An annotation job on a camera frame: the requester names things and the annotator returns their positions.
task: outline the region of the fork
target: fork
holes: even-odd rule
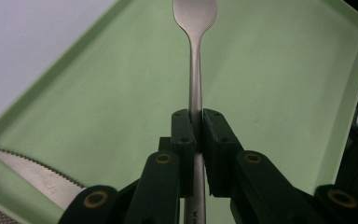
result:
[[[199,142],[202,125],[202,94],[200,76],[200,41],[212,26],[217,14],[217,0],[173,0],[173,16],[190,41],[190,88],[188,115],[194,136]],[[202,154],[194,158],[194,196],[185,199],[185,224],[205,223],[205,184]]]

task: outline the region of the knife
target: knife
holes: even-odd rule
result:
[[[0,149],[0,161],[65,210],[59,224],[178,221],[179,158],[170,151],[151,154],[141,178],[120,191],[103,185],[84,187],[42,162],[9,150]]]
[[[0,161],[64,210],[86,189],[46,164],[9,150],[0,149]]]

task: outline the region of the green tray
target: green tray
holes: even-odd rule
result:
[[[0,117],[0,148],[122,189],[187,107],[188,72],[172,1],[118,1]],[[358,97],[358,12],[340,0],[220,1],[201,73],[204,106],[245,148],[306,192],[334,182]],[[228,203],[208,197],[208,222],[232,223]],[[21,223],[62,214],[1,162],[0,209]]]

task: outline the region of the tray rim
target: tray rim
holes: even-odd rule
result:
[[[95,21],[92,23],[92,25],[86,29],[86,31],[76,40],[74,41],[74,43],[72,45],[70,45],[64,52],[63,54],[58,57],[47,69],[45,69],[44,72],[42,72],[1,114],[0,114],[0,123],[2,122],[3,119],[6,119],[9,115],[12,114],[13,110],[16,110],[16,108],[18,107],[18,104],[21,102],[21,100],[23,98],[26,97],[26,95],[30,94],[30,92],[32,92],[35,88],[36,85],[43,83],[44,82],[44,78],[46,78],[47,74],[55,72],[55,69],[57,69],[56,67],[58,66],[58,64],[63,63],[67,63],[70,64],[71,63],[71,57],[74,54],[77,54],[78,51],[82,51],[83,48],[87,47],[87,44],[84,45],[85,43],[90,43],[90,39],[92,40],[93,37],[97,36],[99,32],[101,32],[103,30],[103,28],[101,28],[100,26],[104,27],[106,24],[103,24],[106,21],[110,21],[111,19],[109,19],[109,14],[111,14],[112,10],[118,10],[119,8],[123,8],[126,5],[128,5],[131,2],[131,0],[129,1],[116,1],[115,3],[112,4],[111,7],[109,7],[107,10],[105,10],[103,12],[103,14]],[[355,23],[357,22],[358,25],[358,11],[356,11],[354,8],[352,8],[351,6],[349,6],[346,2],[341,1],[341,0],[332,0],[332,1],[325,1],[325,3],[327,5],[330,5],[330,7],[335,7],[339,10],[341,10],[341,14],[345,17],[351,17],[355,20],[353,20],[353,25],[355,25]],[[345,91],[344,95],[349,95],[351,98],[357,98],[358,97],[358,90],[356,90],[357,94],[349,94],[348,91]],[[345,116],[353,116],[354,114],[354,110],[351,112],[347,112],[345,114]],[[334,130],[340,129],[342,133],[346,133],[349,131],[350,129],[350,125],[348,127],[343,127],[342,125],[334,125]],[[27,223],[27,220],[22,219],[21,216],[18,216],[17,214],[12,213],[9,209],[7,209],[7,207],[4,204],[0,203],[0,210],[5,212],[6,214],[8,214],[11,217],[14,217],[15,219],[17,219],[20,222],[23,223]]]

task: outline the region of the brass screw insert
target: brass screw insert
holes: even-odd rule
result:
[[[83,204],[88,208],[96,208],[106,203],[108,195],[105,191],[98,190],[87,195]]]
[[[168,163],[172,160],[172,157],[167,153],[158,154],[156,156],[156,162],[160,164]]]
[[[254,153],[248,153],[245,154],[245,160],[251,163],[260,163],[261,162],[261,158],[259,155],[254,154]]]
[[[327,192],[328,198],[336,204],[339,204],[347,208],[357,207],[357,200],[352,197],[350,194],[340,190],[340,189],[330,189]]]

